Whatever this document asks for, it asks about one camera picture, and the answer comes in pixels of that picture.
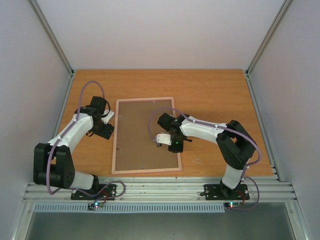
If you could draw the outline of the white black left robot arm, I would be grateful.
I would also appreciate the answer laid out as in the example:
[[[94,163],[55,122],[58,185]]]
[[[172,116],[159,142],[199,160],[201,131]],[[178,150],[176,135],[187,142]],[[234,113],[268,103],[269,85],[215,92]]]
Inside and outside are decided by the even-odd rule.
[[[50,194],[57,189],[81,189],[89,199],[101,193],[97,176],[75,169],[72,153],[80,140],[92,135],[110,139],[115,127],[109,121],[114,112],[106,109],[110,104],[100,96],[93,96],[89,105],[74,112],[71,121],[47,143],[38,143],[34,148],[33,182],[47,186]]]

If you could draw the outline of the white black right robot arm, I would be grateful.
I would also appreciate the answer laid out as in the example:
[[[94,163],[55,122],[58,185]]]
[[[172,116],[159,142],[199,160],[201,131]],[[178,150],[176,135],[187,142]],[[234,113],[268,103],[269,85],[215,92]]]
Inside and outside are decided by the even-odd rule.
[[[243,126],[235,120],[213,123],[180,114],[173,117],[163,113],[157,124],[166,132],[155,137],[158,146],[167,145],[171,153],[182,153],[184,142],[195,137],[216,144],[226,162],[226,170],[218,185],[218,194],[224,200],[234,197],[250,165],[258,163],[261,151]]]

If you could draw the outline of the left controller board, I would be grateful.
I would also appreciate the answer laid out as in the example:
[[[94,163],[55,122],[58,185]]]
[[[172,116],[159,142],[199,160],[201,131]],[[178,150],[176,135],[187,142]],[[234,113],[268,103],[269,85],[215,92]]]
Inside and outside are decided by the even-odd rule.
[[[104,206],[103,203],[101,202],[95,202],[95,203],[88,203],[87,204],[87,210],[88,211],[95,211],[97,209],[100,209]]]

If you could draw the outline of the controller board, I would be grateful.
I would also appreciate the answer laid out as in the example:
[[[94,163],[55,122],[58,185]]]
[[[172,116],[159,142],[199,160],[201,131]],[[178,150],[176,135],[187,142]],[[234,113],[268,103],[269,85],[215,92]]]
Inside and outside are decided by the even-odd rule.
[[[95,203],[88,203],[87,204],[87,210],[88,211],[95,211],[97,209],[100,209],[104,206],[103,203],[101,202],[95,202]]]
[[[236,209],[236,208],[240,208],[244,203],[243,202],[225,202],[224,203],[224,207],[226,209]]]

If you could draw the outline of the right controller board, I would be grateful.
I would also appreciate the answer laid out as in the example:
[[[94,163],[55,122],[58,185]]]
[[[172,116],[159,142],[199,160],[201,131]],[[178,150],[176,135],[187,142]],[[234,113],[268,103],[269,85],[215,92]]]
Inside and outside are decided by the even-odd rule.
[[[224,203],[224,207],[226,209],[236,209],[236,208],[240,208],[244,203],[243,202],[225,202]]]

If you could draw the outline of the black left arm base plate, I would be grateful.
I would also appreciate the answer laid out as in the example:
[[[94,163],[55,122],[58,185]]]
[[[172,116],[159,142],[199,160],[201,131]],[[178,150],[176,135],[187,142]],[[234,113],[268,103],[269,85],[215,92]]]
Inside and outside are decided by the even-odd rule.
[[[105,187],[100,193],[98,193],[105,185],[104,184],[99,184],[97,189],[78,189],[76,190],[75,193],[71,194],[70,199],[74,201],[93,201],[97,199],[105,199],[108,197],[108,200],[114,200],[116,193],[117,193],[117,185],[116,184],[110,184],[107,187]]]

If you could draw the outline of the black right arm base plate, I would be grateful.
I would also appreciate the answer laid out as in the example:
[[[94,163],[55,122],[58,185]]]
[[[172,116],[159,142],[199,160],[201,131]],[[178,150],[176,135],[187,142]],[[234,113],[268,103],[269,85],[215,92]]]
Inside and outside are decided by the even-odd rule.
[[[222,184],[205,184],[200,193],[207,201],[243,201],[249,200],[249,190],[246,184],[239,183],[235,189]]]

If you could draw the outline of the aluminium front rail platform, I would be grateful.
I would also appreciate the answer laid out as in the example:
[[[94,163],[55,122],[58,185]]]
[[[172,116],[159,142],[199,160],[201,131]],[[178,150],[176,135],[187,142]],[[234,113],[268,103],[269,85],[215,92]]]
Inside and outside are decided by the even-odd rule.
[[[195,203],[204,202],[205,184],[217,184],[218,177],[116,177],[116,191],[125,193],[116,198],[116,202],[128,203]],[[249,202],[261,203],[297,202],[297,196],[290,182],[281,182],[277,176],[251,177],[244,182],[248,187]],[[47,192],[45,186],[28,183],[23,196],[24,202],[70,202],[71,190],[62,189],[54,195]]]

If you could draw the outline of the left aluminium corner post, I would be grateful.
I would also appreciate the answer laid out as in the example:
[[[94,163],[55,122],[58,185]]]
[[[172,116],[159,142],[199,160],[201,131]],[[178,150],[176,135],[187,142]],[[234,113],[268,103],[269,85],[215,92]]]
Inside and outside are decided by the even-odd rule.
[[[68,61],[61,45],[59,44],[47,18],[45,17],[39,3],[37,0],[28,0],[32,10],[34,11],[35,15],[37,16],[40,24],[42,25],[45,33],[47,34],[50,42],[52,43],[53,47],[55,48],[57,54],[59,55],[60,59],[62,60],[67,72],[72,77],[74,75],[74,69],[71,67],[70,62]]]

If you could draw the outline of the aluminium corner post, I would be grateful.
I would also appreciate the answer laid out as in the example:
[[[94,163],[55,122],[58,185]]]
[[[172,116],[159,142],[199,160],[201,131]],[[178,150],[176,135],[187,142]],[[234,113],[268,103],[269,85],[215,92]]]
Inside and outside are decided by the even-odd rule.
[[[273,38],[276,30],[278,29],[279,25],[281,24],[283,18],[285,17],[287,11],[289,10],[290,6],[292,5],[293,0],[284,0],[276,13],[270,27],[268,28],[261,44],[259,45],[253,59],[251,60],[250,64],[248,65],[247,69],[244,71],[244,74],[247,78],[250,77],[252,71],[254,70],[256,64],[258,63],[259,59],[261,58],[263,52],[265,51],[266,47],[268,46],[269,42]]]
[[[50,42],[52,43],[53,47],[55,48],[57,54],[59,55],[60,59],[62,60],[67,72],[72,77],[74,75],[74,69],[71,67],[70,62],[68,61],[61,45],[59,44],[47,18],[45,17],[39,3],[37,0],[28,0],[32,10],[34,11],[35,15],[37,16],[40,24],[42,25],[45,33],[47,34]]]

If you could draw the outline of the right aluminium corner post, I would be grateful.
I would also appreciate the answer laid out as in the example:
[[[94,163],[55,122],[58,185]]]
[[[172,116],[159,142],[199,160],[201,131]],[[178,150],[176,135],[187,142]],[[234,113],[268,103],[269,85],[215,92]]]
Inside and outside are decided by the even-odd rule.
[[[266,47],[268,46],[269,42],[273,38],[276,30],[278,29],[279,25],[281,24],[283,18],[285,17],[287,11],[289,10],[290,6],[292,5],[293,0],[284,0],[276,13],[270,27],[268,28],[261,44],[259,45],[253,59],[251,60],[250,64],[248,65],[247,69],[244,71],[244,74],[247,78],[250,77],[252,71],[254,70],[256,64],[258,63],[259,59],[261,58],[263,52],[265,51]]]

